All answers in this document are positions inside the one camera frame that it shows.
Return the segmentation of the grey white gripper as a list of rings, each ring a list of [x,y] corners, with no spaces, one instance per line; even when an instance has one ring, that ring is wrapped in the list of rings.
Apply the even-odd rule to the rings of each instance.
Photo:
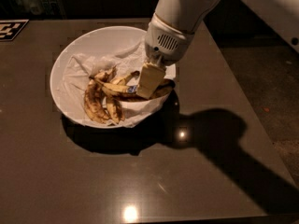
[[[161,66],[181,60],[193,37],[194,34],[185,34],[163,22],[156,14],[153,15],[145,35],[145,51],[151,63],[142,66],[136,88],[138,96],[145,99],[151,97],[165,76],[165,68]]]

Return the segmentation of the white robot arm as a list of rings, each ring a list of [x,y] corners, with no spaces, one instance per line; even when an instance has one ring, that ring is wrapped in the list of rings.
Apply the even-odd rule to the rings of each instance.
[[[150,98],[165,69],[183,58],[204,18],[213,11],[231,18],[236,9],[225,0],[159,0],[144,37],[146,61],[136,93]],[[288,45],[299,50],[299,0],[236,0],[253,12]]]

